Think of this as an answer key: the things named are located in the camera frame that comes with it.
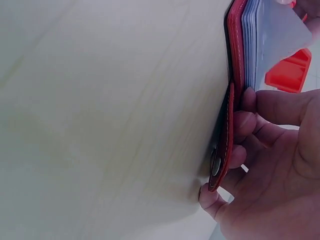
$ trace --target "wooden table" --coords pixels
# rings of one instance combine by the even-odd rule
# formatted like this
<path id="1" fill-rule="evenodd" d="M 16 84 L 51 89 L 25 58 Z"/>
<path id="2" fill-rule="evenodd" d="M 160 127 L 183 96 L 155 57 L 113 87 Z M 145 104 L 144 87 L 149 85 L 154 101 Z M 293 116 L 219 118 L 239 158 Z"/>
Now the wooden table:
<path id="1" fill-rule="evenodd" d="M 208 239 L 230 0 L 0 7 L 0 239 Z"/>

